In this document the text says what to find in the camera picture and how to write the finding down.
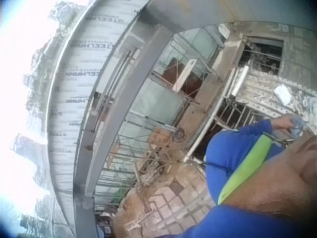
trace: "sky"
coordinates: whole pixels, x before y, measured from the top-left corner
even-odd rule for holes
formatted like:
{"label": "sky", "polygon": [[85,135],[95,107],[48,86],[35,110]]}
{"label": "sky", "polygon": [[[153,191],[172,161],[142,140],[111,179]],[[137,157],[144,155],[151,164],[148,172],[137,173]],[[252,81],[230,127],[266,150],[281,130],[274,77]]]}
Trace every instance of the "sky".
{"label": "sky", "polygon": [[[31,71],[33,53],[55,34],[58,23],[48,14],[57,0],[10,2],[10,17],[0,32],[0,202],[11,202],[17,212],[33,216],[36,200],[49,192],[33,180],[36,165],[10,147],[16,135],[26,129],[28,90],[23,75]],[[87,5],[89,0],[72,2]]]}

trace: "worker's arm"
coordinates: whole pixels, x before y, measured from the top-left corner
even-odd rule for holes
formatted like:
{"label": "worker's arm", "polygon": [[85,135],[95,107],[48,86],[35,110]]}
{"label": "worker's arm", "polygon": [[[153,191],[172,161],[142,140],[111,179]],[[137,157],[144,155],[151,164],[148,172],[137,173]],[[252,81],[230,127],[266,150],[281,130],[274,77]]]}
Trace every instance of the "worker's arm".
{"label": "worker's arm", "polygon": [[274,119],[266,119],[260,122],[239,128],[239,131],[245,134],[262,134],[263,132],[271,134],[273,130],[293,128],[291,115],[284,115]]}

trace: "metal pipe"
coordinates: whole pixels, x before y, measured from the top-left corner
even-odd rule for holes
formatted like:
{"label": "metal pipe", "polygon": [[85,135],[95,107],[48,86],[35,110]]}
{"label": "metal pipe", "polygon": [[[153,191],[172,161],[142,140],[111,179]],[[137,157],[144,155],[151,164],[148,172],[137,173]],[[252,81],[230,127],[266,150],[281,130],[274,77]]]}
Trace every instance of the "metal pipe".
{"label": "metal pipe", "polygon": [[246,79],[246,77],[248,75],[249,69],[250,69],[250,66],[248,64],[244,66],[243,71],[242,71],[240,77],[238,78],[237,84],[232,90],[231,95],[233,97],[237,96],[242,84],[244,83],[244,80]]}
{"label": "metal pipe", "polygon": [[233,68],[231,73],[230,73],[230,76],[227,80],[227,83],[223,89],[223,92],[220,96],[220,98],[218,99],[217,101],[217,104],[213,110],[213,112],[211,113],[206,125],[204,126],[203,130],[201,131],[201,133],[199,134],[199,136],[197,137],[197,139],[195,140],[194,144],[192,145],[192,147],[190,148],[190,150],[188,151],[188,153],[186,154],[186,156],[184,157],[183,159],[183,162],[187,162],[189,160],[189,158],[191,157],[191,155],[193,154],[193,152],[196,150],[197,146],[200,144],[200,142],[202,141],[203,137],[205,136],[205,134],[207,133],[211,123],[213,122],[214,120],[214,117],[217,115],[217,112],[222,104],[222,101],[223,99],[225,98],[225,95],[228,91],[228,88],[232,82],[232,79],[233,79],[233,75],[234,75],[234,72],[235,72],[235,69]]}
{"label": "metal pipe", "polygon": [[236,125],[234,126],[234,129],[236,129],[238,127],[238,125],[239,125],[239,123],[240,123],[240,121],[242,119],[242,116],[243,116],[244,111],[246,110],[246,108],[247,108],[246,106],[243,108],[242,113],[240,114],[239,119],[238,119]]}

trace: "high-visibility vest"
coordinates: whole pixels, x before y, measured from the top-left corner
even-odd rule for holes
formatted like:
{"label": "high-visibility vest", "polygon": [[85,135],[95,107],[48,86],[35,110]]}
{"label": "high-visibility vest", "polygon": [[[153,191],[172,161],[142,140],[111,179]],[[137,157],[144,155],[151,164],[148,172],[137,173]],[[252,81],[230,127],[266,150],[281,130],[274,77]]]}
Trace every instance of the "high-visibility vest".
{"label": "high-visibility vest", "polygon": [[221,190],[218,204],[221,204],[237,187],[250,177],[264,162],[273,140],[267,135],[261,135],[245,159],[233,172]]}

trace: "debris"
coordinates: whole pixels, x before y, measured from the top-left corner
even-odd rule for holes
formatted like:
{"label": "debris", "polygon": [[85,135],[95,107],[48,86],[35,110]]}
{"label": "debris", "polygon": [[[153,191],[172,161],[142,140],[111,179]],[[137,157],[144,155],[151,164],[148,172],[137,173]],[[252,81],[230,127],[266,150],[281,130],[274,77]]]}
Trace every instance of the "debris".
{"label": "debris", "polygon": [[292,100],[292,94],[289,92],[289,90],[284,84],[277,86],[274,89],[274,93],[277,95],[277,97],[279,98],[279,100],[282,102],[284,106],[287,106],[290,104]]}

